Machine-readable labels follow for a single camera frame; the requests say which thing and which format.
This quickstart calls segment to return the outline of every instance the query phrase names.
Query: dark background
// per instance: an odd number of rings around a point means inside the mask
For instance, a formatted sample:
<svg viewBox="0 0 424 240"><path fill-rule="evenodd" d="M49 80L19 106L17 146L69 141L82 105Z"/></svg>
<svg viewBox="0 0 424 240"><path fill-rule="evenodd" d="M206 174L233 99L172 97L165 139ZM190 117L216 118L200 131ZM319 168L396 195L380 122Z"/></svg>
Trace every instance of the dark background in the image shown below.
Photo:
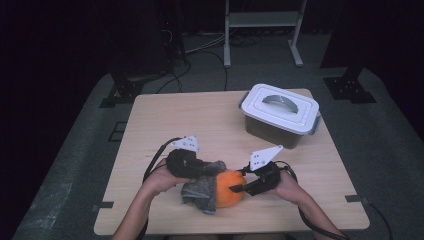
<svg viewBox="0 0 424 240"><path fill-rule="evenodd" d="M124 62L141 74L167 69L172 54L163 49L160 29L175 30L170 16L175 5L156 2L159 11L143 12L132 0L1 1L0 239L15 232L86 98L111 65ZM231 7L243 5L232 0ZM251 11L291 10L298 2L246 1L244 6ZM223 0L181 0L181 7L183 32L223 30ZM136 16L134 9L150 14L153 25L143 18L128 19ZM302 26L305 34L334 29L322 67L360 64L373 71L420 136L422 10L421 1L309 0Z"/></svg>

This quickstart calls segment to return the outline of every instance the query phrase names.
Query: container handle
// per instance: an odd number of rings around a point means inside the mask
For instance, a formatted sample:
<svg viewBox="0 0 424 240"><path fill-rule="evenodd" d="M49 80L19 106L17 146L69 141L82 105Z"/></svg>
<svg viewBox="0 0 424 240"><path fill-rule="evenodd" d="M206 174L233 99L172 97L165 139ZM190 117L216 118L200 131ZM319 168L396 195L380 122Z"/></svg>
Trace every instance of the container handle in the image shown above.
<svg viewBox="0 0 424 240"><path fill-rule="evenodd" d="M286 105L288 108L290 108L290 110L292 112L294 112L296 114L297 114L297 112L299 112L299 109L297 108L296 103L294 103L292 100L290 100L286 97L280 96L280 95L270 95L270 96L264 98L262 100L262 102L264 102L264 103L270 103L270 102L282 103L282 104Z"/></svg>

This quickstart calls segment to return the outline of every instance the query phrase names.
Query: plastic storage container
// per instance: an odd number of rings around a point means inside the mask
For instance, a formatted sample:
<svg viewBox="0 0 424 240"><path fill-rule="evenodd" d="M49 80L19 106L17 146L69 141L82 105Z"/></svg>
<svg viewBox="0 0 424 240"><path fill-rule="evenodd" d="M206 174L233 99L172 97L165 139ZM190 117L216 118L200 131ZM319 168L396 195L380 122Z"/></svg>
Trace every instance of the plastic storage container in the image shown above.
<svg viewBox="0 0 424 240"><path fill-rule="evenodd" d="M321 119L314 99L266 84L255 85L240 109L248 133L288 149L304 135L313 135Z"/></svg>

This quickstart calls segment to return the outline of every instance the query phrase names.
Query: white lid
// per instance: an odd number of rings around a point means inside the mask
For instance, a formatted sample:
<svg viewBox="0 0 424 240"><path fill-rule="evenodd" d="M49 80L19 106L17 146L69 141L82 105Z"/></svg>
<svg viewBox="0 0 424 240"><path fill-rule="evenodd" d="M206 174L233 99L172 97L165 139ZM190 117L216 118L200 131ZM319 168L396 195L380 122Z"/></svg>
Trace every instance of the white lid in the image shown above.
<svg viewBox="0 0 424 240"><path fill-rule="evenodd" d="M267 97L271 101L263 102ZM261 122L305 135L314 128L319 105L312 98L267 84L256 84L243 100L241 110Z"/></svg>

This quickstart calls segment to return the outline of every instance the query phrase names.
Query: wooden table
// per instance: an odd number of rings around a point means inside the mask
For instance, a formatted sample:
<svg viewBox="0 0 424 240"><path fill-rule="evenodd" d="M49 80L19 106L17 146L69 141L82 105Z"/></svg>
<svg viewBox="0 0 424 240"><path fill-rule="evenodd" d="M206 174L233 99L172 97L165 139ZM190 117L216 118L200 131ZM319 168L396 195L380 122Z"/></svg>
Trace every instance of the wooden table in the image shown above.
<svg viewBox="0 0 424 240"><path fill-rule="evenodd" d="M311 96L306 89L292 90ZM250 152L274 145L247 133L238 108L245 91L141 95L135 100L94 226L98 235L112 235L139 189L143 174L159 147L174 137L196 135L204 161L223 160L229 169L247 166ZM173 150L168 146L163 157ZM359 202L337 149L322 121L317 133L304 136L294 149L274 158L289 163L300 185L340 229L365 229L369 219ZM248 182L255 180L253 174ZM157 196L151 206L147 234L259 233L309 230L297 208L273 195L246 197L236 206L201 213L181 204L181 186Z"/></svg>

